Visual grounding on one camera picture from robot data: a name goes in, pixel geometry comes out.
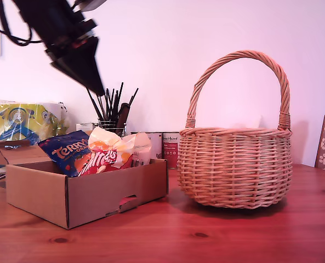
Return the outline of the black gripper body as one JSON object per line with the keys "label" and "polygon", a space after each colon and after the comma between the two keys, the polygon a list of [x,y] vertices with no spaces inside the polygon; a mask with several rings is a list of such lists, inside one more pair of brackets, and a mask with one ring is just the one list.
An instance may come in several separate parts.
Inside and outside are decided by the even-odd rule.
{"label": "black gripper body", "polygon": [[85,19],[80,10],[74,11],[69,5],[31,5],[30,25],[46,46],[46,53],[55,60],[95,37],[93,19]]}

